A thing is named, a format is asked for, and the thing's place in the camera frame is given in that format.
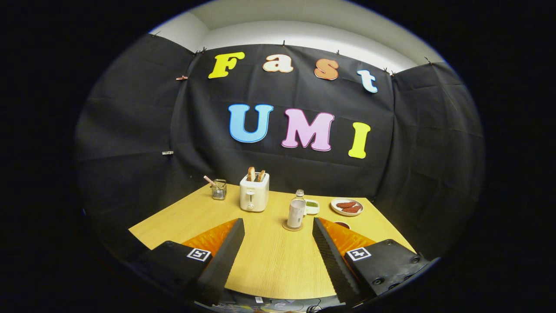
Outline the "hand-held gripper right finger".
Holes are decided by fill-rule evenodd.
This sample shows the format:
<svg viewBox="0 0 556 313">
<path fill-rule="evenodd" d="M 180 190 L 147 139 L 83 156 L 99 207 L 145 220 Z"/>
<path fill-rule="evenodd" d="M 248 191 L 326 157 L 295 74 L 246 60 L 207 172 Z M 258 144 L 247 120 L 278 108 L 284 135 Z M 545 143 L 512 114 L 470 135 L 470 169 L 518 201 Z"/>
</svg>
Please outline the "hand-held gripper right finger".
<svg viewBox="0 0 556 313">
<path fill-rule="evenodd" d="M 312 235 L 337 298 L 347 305 L 393 293 L 430 265 L 395 240 L 375 242 L 324 218 L 314 218 Z"/>
</svg>

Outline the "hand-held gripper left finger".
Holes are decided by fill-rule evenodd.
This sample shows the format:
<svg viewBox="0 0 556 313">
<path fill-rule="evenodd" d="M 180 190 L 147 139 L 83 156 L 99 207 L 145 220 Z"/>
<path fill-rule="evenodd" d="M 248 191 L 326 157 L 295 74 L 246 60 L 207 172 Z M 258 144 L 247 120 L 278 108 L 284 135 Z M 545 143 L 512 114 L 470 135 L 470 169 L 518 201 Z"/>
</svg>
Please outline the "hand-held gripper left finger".
<svg viewBox="0 0 556 313">
<path fill-rule="evenodd" d="M 139 254 L 130 266 L 176 298 L 216 305 L 244 236 L 244 220 L 237 218 L 183 243 L 167 240 Z"/>
</svg>

